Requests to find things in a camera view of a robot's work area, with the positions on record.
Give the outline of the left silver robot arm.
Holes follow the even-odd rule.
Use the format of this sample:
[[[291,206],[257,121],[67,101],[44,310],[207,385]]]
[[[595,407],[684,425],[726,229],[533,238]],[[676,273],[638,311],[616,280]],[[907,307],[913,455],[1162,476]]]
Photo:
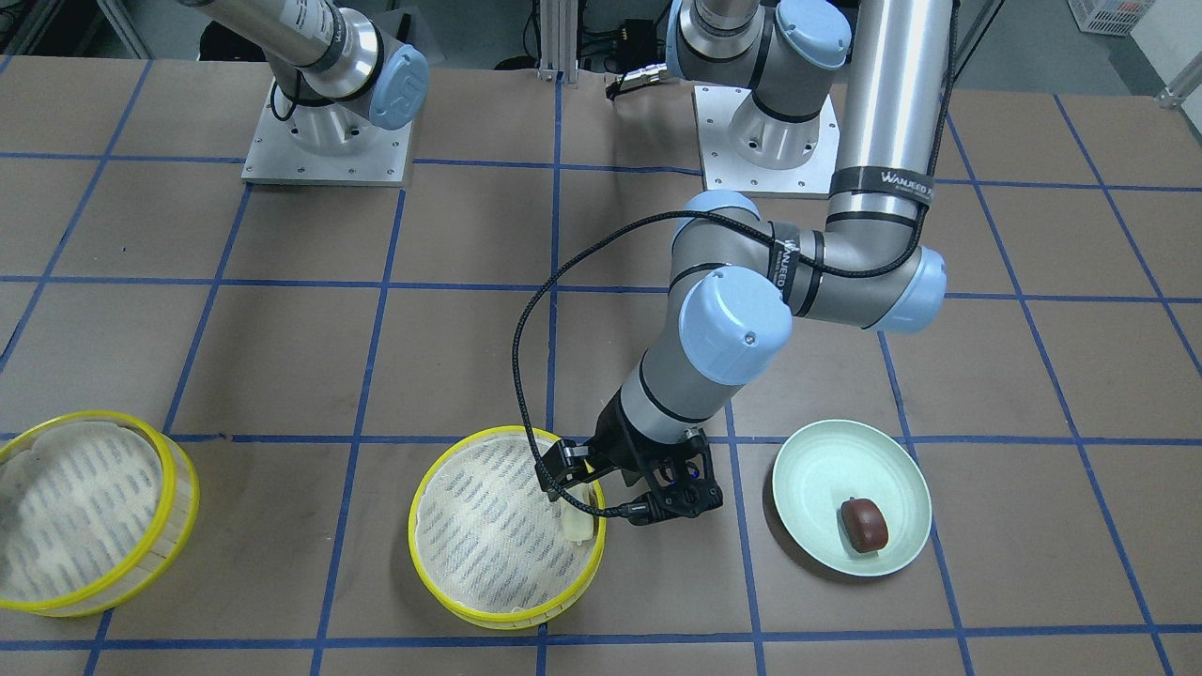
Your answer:
[[[546,500],[653,524],[721,506],[706,423],[768,372],[799,319],[914,333],[944,306],[944,256],[920,243],[948,115],[957,1],[674,1],[667,69],[746,93],[739,155],[802,165],[846,75],[825,214],[763,213],[776,190],[725,180],[678,210],[666,315],[584,441],[525,444]]]

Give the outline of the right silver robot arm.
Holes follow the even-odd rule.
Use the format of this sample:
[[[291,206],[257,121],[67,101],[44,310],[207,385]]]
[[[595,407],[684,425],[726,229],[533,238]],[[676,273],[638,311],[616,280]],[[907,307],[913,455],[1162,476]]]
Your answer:
[[[356,8],[331,1],[185,5],[297,69],[315,94],[343,103],[373,128],[405,128],[424,106],[430,81],[426,57]]]

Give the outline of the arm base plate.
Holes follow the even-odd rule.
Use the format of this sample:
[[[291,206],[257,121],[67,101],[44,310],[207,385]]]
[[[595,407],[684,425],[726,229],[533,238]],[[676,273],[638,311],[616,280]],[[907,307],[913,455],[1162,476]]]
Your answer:
[[[750,90],[728,85],[694,85],[694,108],[704,189],[828,197],[840,137],[831,96],[816,118],[801,123],[766,115]]]
[[[276,82],[254,129],[240,179],[274,186],[403,186],[416,124],[382,130],[339,103],[300,106]]]

